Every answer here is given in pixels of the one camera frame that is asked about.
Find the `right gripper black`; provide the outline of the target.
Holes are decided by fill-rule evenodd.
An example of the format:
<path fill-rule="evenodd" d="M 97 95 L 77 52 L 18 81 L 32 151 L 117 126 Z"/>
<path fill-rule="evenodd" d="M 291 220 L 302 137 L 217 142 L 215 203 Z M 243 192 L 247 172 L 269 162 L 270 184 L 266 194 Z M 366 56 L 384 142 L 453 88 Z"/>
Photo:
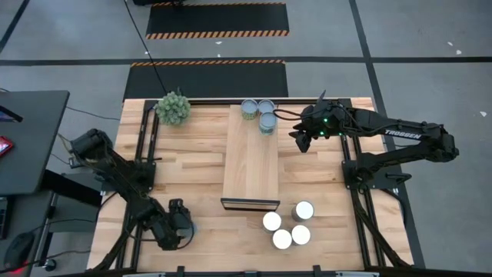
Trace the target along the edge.
<path fill-rule="evenodd" d="M 301 113 L 301 125 L 304 131 L 297 130 L 288 134 L 295 139 L 302 153 L 306 153 L 310 148 L 311 137 L 325 137 L 327 139 L 330 136 L 341 134 L 339 121 L 329 105 L 309 105 Z"/>

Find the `white blue orange can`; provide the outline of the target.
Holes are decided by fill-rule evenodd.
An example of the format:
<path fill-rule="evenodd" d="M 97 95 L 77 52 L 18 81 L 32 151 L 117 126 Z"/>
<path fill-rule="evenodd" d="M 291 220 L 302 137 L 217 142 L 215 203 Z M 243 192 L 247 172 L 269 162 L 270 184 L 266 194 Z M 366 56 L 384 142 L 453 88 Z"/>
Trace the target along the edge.
<path fill-rule="evenodd" d="M 259 118 L 259 130 L 262 135 L 272 135 L 277 126 L 277 117 L 273 112 L 262 113 Z"/>

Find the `green dotted can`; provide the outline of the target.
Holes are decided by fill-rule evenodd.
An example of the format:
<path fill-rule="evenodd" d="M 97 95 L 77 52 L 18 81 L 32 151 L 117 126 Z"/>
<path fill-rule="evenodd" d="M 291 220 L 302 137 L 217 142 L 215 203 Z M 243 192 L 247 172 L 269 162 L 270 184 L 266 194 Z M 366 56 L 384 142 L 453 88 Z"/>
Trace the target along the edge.
<path fill-rule="evenodd" d="M 241 103 L 241 116 L 245 120 L 256 119 L 258 115 L 258 103 L 252 99 L 247 98 Z"/>

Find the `tall silver-top can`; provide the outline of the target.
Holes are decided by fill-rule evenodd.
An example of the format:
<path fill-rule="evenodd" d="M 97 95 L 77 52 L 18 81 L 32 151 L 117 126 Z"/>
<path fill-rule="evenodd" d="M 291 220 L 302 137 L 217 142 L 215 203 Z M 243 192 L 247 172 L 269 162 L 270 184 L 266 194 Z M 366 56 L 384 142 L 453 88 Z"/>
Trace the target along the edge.
<path fill-rule="evenodd" d="M 291 233 L 285 229 L 278 229 L 272 235 L 272 244 L 276 249 L 285 250 L 291 246 Z"/>
<path fill-rule="evenodd" d="M 296 222 L 305 222 L 314 216 L 314 206 L 308 201 L 300 201 L 291 210 L 291 217 Z"/>
<path fill-rule="evenodd" d="M 267 212 L 262 219 L 266 232 L 276 232 L 281 227 L 281 217 L 276 212 Z"/>
<path fill-rule="evenodd" d="M 305 225 L 296 225 L 291 230 L 291 237 L 294 245 L 306 245 L 311 240 L 311 232 Z"/>

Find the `raised wooden shelf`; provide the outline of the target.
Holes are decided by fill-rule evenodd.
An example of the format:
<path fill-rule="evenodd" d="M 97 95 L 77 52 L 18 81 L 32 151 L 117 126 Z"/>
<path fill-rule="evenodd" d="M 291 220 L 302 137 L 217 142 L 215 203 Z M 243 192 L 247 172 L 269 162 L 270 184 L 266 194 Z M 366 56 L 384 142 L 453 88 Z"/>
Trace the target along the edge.
<path fill-rule="evenodd" d="M 274 212 L 279 198 L 278 132 L 261 133 L 260 121 L 231 105 L 221 204 L 226 210 Z"/>

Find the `green artificial plant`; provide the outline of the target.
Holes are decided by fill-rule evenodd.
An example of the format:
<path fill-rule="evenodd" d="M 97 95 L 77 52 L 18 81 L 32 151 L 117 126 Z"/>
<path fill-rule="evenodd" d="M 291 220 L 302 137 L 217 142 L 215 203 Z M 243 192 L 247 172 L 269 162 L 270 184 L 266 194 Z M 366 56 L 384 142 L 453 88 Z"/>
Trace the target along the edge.
<path fill-rule="evenodd" d="M 182 125 L 191 115 L 191 104 L 180 88 L 169 92 L 155 105 L 159 122 L 164 125 Z"/>

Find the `black hazard-striped floor mat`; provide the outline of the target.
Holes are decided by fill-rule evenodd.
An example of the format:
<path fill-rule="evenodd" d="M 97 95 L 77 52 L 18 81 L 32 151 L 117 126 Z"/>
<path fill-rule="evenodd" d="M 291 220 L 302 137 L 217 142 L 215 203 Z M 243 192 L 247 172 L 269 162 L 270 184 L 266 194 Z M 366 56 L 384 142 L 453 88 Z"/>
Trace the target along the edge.
<path fill-rule="evenodd" d="M 155 39 L 250 38 L 290 34 L 283 2 L 168 2 L 151 7 L 145 37 Z"/>
<path fill-rule="evenodd" d="M 285 98 L 288 84 L 281 59 L 201 59 L 135 62 L 124 98 Z"/>

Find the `black desk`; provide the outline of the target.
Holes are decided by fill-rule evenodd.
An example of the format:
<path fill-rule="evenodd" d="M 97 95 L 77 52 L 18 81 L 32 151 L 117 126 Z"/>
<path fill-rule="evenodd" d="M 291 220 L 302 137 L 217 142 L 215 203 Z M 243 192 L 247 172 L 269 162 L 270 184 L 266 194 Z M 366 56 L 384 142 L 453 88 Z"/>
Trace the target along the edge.
<path fill-rule="evenodd" d="M 0 276 L 27 276 L 47 260 L 54 227 L 78 231 L 83 219 L 71 213 L 56 220 L 59 196 L 99 207 L 101 193 L 47 168 L 70 94 L 67 91 L 0 92 L 0 106 L 20 115 L 22 122 L 0 122 L 0 135 L 14 147 L 0 157 L 0 197 L 8 199 L 6 237 L 0 240 Z M 23 232 L 35 235 L 27 262 L 4 267 L 5 253 Z"/>

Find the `black computer mouse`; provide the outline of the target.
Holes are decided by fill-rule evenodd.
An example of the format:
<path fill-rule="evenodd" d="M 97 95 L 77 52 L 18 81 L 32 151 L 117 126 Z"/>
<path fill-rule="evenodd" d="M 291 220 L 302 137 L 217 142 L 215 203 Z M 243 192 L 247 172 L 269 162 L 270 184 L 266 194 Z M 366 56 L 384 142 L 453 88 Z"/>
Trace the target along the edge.
<path fill-rule="evenodd" d="M 32 232 L 23 232 L 15 237 L 4 256 L 6 269 L 17 269 L 28 260 L 28 255 L 34 244 L 35 235 Z"/>

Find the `dark keyboard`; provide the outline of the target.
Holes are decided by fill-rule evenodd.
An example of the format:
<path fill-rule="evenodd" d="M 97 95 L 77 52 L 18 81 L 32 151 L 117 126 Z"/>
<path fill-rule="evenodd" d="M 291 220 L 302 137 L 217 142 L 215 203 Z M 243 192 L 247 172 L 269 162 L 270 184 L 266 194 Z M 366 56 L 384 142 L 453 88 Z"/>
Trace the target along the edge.
<path fill-rule="evenodd" d="M 6 237 L 7 211 L 8 199 L 6 197 L 0 197 L 0 240 Z"/>

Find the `red phone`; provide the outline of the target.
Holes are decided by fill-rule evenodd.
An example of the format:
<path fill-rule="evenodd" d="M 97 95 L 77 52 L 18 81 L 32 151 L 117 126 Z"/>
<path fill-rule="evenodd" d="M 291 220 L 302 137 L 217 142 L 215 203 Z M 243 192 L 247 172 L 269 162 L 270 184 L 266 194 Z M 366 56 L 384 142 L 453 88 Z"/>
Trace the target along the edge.
<path fill-rule="evenodd" d="M 0 157 L 6 155 L 14 147 L 14 143 L 9 138 L 0 135 Z"/>

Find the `blue-edged tablet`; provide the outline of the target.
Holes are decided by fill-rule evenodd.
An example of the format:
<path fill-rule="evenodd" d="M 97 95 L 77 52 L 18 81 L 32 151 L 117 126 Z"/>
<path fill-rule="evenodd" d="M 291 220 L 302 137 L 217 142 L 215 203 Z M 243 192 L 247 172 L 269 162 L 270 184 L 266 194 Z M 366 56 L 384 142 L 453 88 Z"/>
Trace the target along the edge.
<path fill-rule="evenodd" d="M 22 122 L 23 118 L 20 115 L 10 111 L 9 109 L 0 106 L 0 122 Z"/>

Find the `black aluminium table frame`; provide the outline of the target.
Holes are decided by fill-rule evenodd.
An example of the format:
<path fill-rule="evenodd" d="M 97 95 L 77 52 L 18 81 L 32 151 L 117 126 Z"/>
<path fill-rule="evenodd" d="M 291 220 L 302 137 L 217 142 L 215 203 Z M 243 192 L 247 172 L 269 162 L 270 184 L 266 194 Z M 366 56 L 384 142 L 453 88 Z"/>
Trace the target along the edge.
<path fill-rule="evenodd" d="M 278 126 L 278 213 L 285 229 L 292 229 L 293 206 L 302 200 L 314 205 L 306 223 L 306 245 L 277 250 L 262 225 L 261 212 L 230 211 L 221 204 L 226 138 L 234 99 L 197 99 L 191 118 L 180 128 L 160 126 L 155 154 L 157 170 L 152 195 L 162 203 L 181 198 L 190 209 L 194 239 L 178 251 L 165 252 L 152 241 L 129 241 L 123 263 L 137 272 L 186 274 L 243 271 L 259 274 L 324 271 L 364 267 L 351 194 L 343 182 L 343 143 L 339 137 L 317 140 L 307 153 L 298 151 L 289 136 L 290 122 Z"/>

